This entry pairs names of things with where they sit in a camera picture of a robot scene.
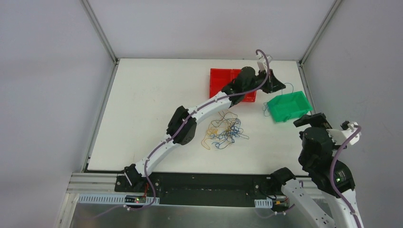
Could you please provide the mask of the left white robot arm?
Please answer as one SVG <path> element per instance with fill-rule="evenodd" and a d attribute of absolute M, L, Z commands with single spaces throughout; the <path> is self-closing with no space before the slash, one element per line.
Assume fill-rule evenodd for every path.
<path fill-rule="evenodd" d="M 189 143 L 195 136 L 197 125 L 207 117 L 237 105 L 246 94 L 257 90 L 269 94 L 285 87 L 285 84 L 274 76 L 272 69 L 263 68 L 256 73 L 252 67 L 246 66 L 206 102 L 192 108 L 178 107 L 167 125 L 166 135 L 159 144 L 143 159 L 124 168 L 123 174 L 128 188 L 133 192 L 140 192 L 154 168 L 171 151 Z"/>

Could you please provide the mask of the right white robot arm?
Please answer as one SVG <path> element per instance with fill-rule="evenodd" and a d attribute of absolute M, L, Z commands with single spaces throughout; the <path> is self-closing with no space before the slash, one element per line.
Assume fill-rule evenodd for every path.
<path fill-rule="evenodd" d="M 342 150 L 359 141 L 362 127 L 357 122 L 344 121 L 341 129 L 334 129 L 323 113 L 305 114 L 293 124 L 308 125 L 299 133 L 302 150 L 298 162 L 322 192 L 331 213 L 325 213 L 315 203 L 286 167 L 270 174 L 270 190 L 277 195 L 284 194 L 291 207 L 299 209 L 316 228 L 362 228 L 352 172 L 338 159 Z"/>

